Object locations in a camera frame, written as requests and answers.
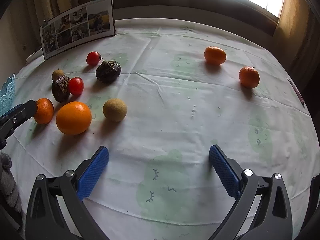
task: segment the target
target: metal screw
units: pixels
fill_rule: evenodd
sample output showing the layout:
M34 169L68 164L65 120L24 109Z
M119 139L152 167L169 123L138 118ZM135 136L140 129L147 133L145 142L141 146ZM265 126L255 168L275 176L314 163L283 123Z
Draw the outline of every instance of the metal screw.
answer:
M276 178L276 179L281 179L281 178L282 178L282 177L281 177L281 174L276 173L276 174L275 174L275 178Z
M67 176L67 177L72 177L73 174L75 174L73 170L68 170L68 171L66 171L66 176Z
M39 174L39 175L37 176L37 180L43 180L43 178L44 178L44 175L43 175L43 174Z
M244 174L247 176L252 176L253 172L252 172L252 170L246 169L246 170L244 170Z

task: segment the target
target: white tablecloth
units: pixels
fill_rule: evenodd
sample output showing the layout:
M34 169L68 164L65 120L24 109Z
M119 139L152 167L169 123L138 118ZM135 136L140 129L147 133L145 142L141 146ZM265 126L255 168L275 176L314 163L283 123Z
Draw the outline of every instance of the white tablecloth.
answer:
M84 203L111 240L208 239L234 202L208 164L209 148L218 144L242 168L282 174L295 236L311 178L319 173L319 143L307 108L273 55L237 35L180 20L119 20L116 29L114 37L47 61L40 57L17 75L14 106L49 98L55 107L61 104L51 93L53 70L80 76L84 92L77 100L89 105L94 118L78 136L63 135L55 118L46 126L31 118L7 140L3 151L13 159L24 212L38 174L61 176L104 145L109 164ZM220 68L206 66L208 46L225 50ZM90 51L121 65L112 85L97 81L96 68L87 66ZM260 74L252 94L238 80L243 66ZM102 113L110 98L128 106L118 125L106 123Z

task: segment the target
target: gray cloth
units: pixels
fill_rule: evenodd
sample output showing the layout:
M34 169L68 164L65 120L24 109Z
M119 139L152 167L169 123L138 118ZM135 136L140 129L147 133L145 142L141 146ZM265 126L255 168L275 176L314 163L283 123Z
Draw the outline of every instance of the gray cloth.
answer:
M3 152L0 153L0 190L10 207L17 212L21 211L19 192L13 175L10 171L12 166L11 157Z

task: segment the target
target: cherry tomato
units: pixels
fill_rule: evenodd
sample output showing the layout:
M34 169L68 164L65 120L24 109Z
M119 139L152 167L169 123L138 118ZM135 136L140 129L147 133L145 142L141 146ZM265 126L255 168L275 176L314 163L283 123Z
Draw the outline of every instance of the cherry tomato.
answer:
M69 92L75 96L79 96L82 94L83 87L83 81L79 77L72 78L69 81Z
M90 52L88 55L87 55L87 64L89 66L96 66L99 61L102 60L102 57L101 55L96 52L96 51L93 51L93 52Z

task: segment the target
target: large orange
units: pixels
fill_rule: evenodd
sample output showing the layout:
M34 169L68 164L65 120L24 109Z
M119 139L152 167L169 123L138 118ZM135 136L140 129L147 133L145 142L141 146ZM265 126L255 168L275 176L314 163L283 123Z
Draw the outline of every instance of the large orange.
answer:
M56 123L61 132L76 135L87 130L92 116L89 107L81 102L70 102L61 107L57 113Z
M204 50L206 62L212 65L221 65L226 61L227 55L223 49L217 47L207 47Z
M38 124L49 123L53 117L53 104L48 98L40 98L37 101L38 110L33 116Z
M243 67L239 72L239 80L246 88L255 88L259 85L259 73L251 67Z

